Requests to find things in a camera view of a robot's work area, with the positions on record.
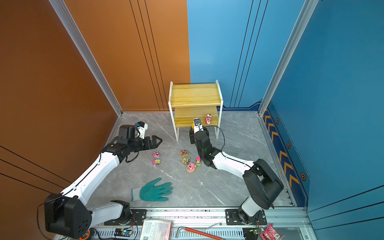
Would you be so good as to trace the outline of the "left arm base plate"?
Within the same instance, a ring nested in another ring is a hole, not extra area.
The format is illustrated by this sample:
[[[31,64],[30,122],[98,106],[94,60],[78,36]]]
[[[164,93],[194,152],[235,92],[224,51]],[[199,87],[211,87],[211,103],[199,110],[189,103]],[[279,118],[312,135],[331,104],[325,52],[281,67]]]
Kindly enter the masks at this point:
[[[146,209],[130,209],[120,218],[104,222],[104,226],[142,226],[146,216]]]

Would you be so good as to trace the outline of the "pink bear toy yellow base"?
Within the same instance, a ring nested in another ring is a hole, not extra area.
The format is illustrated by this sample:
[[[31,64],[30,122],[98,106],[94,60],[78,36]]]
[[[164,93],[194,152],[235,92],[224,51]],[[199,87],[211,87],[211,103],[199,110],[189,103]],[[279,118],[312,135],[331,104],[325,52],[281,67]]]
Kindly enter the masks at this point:
[[[197,168],[197,165],[194,163],[189,163],[186,167],[188,173],[193,173]]]

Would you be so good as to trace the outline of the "yellow wooden two-tier shelf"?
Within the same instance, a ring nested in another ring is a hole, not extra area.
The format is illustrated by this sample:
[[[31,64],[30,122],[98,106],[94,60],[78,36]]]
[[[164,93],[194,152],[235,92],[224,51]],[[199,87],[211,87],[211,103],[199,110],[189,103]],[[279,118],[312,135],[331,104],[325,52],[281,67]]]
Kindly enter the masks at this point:
[[[191,127],[193,120],[200,118],[203,126],[221,126],[224,98],[219,81],[210,84],[170,83],[168,105],[170,109],[176,141],[180,128]],[[212,123],[205,124],[207,114],[212,115]]]

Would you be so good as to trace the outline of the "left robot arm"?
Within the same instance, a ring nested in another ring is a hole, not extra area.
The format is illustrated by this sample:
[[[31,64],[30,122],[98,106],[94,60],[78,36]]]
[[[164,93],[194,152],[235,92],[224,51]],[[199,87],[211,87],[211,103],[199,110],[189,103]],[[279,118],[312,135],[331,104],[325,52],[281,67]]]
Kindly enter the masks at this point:
[[[79,239],[89,229],[105,222],[121,225],[132,222],[128,202],[114,200],[96,208],[87,208],[87,203],[105,177],[122,162],[128,162],[131,153],[159,147],[163,140],[155,135],[146,136],[147,129],[144,122],[120,126],[118,136],[102,148],[97,159],[77,180],[61,193],[46,198],[43,205],[47,232]]]

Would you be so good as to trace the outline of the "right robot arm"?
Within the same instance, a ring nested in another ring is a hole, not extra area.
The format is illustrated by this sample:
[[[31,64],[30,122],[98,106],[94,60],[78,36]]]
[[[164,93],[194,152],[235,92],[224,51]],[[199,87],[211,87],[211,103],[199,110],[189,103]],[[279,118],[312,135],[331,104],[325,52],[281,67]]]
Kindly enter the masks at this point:
[[[227,155],[211,144],[209,131],[203,126],[191,127],[189,135],[206,166],[244,180],[249,196],[238,208],[237,221],[244,225],[264,225],[265,221],[259,218],[264,210],[273,207],[274,201],[284,190],[284,184],[269,164],[263,159],[247,161]]]

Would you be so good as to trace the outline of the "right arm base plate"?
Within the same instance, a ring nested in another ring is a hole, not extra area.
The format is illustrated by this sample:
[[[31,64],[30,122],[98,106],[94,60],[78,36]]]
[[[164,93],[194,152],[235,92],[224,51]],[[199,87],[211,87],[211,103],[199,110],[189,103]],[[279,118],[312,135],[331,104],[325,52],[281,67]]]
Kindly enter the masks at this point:
[[[267,218],[264,210],[259,210],[253,216],[248,216],[242,209],[226,209],[226,223],[234,225],[267,225]]]

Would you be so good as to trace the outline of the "pink strawberry bear toy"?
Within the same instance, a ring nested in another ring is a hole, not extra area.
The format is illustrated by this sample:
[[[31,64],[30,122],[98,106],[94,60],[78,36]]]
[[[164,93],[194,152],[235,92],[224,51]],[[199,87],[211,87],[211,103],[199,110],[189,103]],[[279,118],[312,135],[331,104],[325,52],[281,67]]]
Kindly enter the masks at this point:
[[[212,123],[212,115],[207,114],[205,117],[205,124],[210,125]]]

